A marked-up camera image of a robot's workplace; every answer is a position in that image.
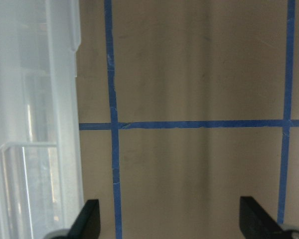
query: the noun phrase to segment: blue grid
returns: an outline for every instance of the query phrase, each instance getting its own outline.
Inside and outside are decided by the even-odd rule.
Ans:
[[[111,130],[112,133],[112,170],[113,170],[113,192],[114,192],[116,239],[122,239],[119,130],[132,129],[132,128],[159,129],[159,128],[200,128],[200,127],[204,127],[204,128],[281,127],[283,132],[283,140],[282,140],[282,151],[281,151],[281,172],[280,172],[277,221],[280,224],[284,222],[286,190],[287,190],[287,171],[288,171],[288,159],[289,159],[290,128],[299,127],[299,119],[291,119],[293,61],[294,61],[294,34],[295,34],[295,1],[296,0],[288,0],[285,101],[284,101],[283,119],[118,122],[117,101],[116,101],[116,92],[115,92],[115,84],[114,84],[115,62],[114,62],[114,46],[113,46],[113,35],[112,35],[112,29],[113,29],[112,1],[104,0],[111,123],[81,123],[80,130]]]

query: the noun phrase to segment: silver bolt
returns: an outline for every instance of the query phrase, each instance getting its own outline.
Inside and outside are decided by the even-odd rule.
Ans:
[[[291,234],[291,237],[292,237],[293,239],[299,239],[299,233],[298,233],[298,232],[293,232],[293,233]]]

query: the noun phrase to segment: vertical blue tape strip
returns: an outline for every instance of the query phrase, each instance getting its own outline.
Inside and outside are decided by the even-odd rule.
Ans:
[[[112,171],[113,171],[113,194],[115,213],[116,239],[122,239],[122,209],[121,209],[121,185],[120,185],[120,153],[119,153],[119,124],[115,92],[115,64],[112,35],[112,1],[104,0],[105,11],[105,37],[108,66],[109,100],[111,112],[112,132]]]
[[[286,75],[285,75],[285,104],[284,120],[291,122],[293,70],[294,70],[294,39],[295,39],[295,0],[288,0],[287,16],[287,45],[286,45]],[[287,192],[287,175],[289,160],[290,126],[283,127],[283,142],[281,150],[278,223],[284,223]]]

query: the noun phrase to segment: transparent container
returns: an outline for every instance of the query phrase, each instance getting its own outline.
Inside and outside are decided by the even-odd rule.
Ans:
[[[42,239],[83,206],[78,0],[0,0],[0,239]]]

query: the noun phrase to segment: white plastic bin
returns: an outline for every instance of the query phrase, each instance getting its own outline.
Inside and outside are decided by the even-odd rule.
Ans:
[[[0,0],[0,239],[42,239],[83,206],[77,0]]]

